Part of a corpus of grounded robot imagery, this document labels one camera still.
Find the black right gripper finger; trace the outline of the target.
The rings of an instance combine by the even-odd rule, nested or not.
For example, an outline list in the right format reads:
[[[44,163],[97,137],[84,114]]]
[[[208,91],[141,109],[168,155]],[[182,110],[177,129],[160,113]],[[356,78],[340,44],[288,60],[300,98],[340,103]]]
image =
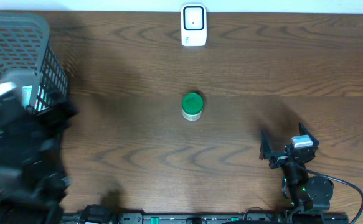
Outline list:
[[[307,130],[303,123],[298,124],[300,135],[308,135],[313,141],[313,148],[317,149],[319,146],[319,141]]]
[[[261,130],[260,160],[269,159],[272,156],[270,143],[266,137],[264,130]]]

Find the green lid jar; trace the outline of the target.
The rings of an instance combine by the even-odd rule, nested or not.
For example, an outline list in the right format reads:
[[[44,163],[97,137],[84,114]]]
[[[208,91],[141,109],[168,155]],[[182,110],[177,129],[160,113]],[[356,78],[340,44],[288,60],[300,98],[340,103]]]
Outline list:
[[[204,109],[204,99],[197,93],[188,93],[182,99],[182,115],[188,121],[197,121]]]

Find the teal white wipes packet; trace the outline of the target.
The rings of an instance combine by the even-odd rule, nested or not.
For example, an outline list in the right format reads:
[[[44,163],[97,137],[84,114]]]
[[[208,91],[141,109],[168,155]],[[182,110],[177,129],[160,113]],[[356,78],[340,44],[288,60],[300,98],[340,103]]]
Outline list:
[[[22,106],[27,108],[30,102],[32,85],[22,87]]]

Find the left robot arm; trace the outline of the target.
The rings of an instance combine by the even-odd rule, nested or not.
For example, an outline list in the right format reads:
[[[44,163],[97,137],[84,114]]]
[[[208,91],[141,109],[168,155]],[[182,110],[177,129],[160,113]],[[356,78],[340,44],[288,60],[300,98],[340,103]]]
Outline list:
[[[60,205],[70,185],[62,136],[76,113],[64,97],[34,114],[15,95],[0,96],[0,223],[118,223],[100,205],[70,215]]]

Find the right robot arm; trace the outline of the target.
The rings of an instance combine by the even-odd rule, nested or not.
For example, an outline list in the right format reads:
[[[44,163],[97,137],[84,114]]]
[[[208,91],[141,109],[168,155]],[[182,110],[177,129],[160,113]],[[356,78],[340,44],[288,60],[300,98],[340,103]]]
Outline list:
[[[283,151],[271,150],[264,131],[261,132],[261,160],[269,161],[269,168],[282,169],[283,193],[291,200],[291,208],[284,212],[287,223],[326,223],[325,213],[330,209],[334,184],[318,174],[309,176],[305,164],[315,158],[319,141],[299,124],[299,135]]]

